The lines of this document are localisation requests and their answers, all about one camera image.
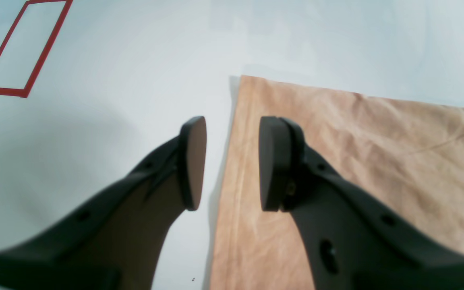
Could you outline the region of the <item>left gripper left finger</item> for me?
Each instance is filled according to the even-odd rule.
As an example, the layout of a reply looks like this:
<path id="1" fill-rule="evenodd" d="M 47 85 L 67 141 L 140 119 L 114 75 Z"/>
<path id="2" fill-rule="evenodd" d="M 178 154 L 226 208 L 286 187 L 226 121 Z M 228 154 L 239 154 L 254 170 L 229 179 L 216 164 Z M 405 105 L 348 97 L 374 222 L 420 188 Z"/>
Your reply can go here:
<path id="1" fill-rule="evenodd" d="M 148 154 L 39 235 L 0 251 L 0 286 L 10 290 L 149 290 L 166 235 L 198 209 L 204 180 L 204 117 Z"/>

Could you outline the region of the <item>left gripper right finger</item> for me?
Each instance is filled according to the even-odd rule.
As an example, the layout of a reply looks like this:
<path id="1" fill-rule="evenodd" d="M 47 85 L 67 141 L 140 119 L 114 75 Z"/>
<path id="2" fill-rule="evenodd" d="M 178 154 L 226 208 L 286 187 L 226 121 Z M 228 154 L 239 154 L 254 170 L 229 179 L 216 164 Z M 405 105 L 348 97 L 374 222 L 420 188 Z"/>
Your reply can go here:
<path id="1" fill-rule="evenodd" d="M 287 118 L 259 124 L 260 203 L 288 212 L 317 290 L 464 290 L 464 255 L 344 179 Z"/>

